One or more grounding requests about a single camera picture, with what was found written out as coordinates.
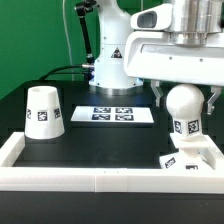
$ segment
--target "upside-down cup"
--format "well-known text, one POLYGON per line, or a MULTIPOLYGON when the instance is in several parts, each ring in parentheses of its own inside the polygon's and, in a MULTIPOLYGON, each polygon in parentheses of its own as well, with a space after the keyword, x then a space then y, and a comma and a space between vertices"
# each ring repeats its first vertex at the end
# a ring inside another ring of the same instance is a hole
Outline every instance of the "upside-down cup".
POLYGON ((64 133, 58 92, 55 87, 28 89, 25 135, 32 139, 52 139, 64 133))

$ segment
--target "black table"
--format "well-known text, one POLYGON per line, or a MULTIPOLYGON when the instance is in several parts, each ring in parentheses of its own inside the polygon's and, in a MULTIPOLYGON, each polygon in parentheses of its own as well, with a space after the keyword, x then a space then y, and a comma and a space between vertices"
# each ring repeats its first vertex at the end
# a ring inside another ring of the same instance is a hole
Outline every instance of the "black table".
MULTIPOLYGON (((31 81, 0 101, 0 145, 14 131, 24 131, 27 89, 58 89, 65 134, 53 140, 26 138, 14 166, 159 168, 159 156, 176 151, 170 138, 172 120, 164 103, 145 84, 128 96, 90 92, 88 84, 31 81), (76 106, 150 107, 153 124, 71 122, 76 106)), ((165 95, 173 85, 164 84, 165 95)), ((209 88, 199 86, 209 97, 209 88)), ((211 116, 202 114, 203 133, 224 152, 224 99, 211 116)), ((224 195, 160 193, 0 192, 1 223, 223 223, 224 195)))

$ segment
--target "white sphere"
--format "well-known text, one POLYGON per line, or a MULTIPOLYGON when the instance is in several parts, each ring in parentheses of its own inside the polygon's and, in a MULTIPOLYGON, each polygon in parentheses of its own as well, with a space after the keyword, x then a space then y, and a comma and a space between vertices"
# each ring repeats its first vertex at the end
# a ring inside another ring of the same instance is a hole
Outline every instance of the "white sphere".
POLYGON ((166 106, 173 118, 190 120, 200 115, 203 102, 204 96, 196 86, 181 84, 169 92, 166 106))

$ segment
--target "white card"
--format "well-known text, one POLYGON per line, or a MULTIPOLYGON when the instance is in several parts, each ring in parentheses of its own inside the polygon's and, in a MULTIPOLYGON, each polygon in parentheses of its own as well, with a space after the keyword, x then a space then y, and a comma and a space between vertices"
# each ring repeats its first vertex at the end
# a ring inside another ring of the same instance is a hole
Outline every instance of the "white card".
POLYGON ((77 106, 71 121, 154 123, 147 107, 88 107, 77 106))

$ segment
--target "green wall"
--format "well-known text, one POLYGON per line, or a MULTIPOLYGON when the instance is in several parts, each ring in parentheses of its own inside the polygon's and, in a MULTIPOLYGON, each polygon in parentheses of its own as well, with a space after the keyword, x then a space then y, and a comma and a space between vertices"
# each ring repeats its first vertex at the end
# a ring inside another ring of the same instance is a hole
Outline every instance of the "green wall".
MULTIPOLYGON (((0 99, 28 80, 38 79, 51 69, 69 65, 62 19, 62 0, 1 0, 0 4, 0 99)), ((85 61, 81 29, 74 6, 81 0, 66 0, 66 15, 73 63, 85 61)), ((144 8, 160 0, 144 0, 144 8)), ((118 0, 120 7, 133 14, 140 11, 140 0, 118 0)), ((94 55, 99 48, 97 13, 88 14, 94 55)))

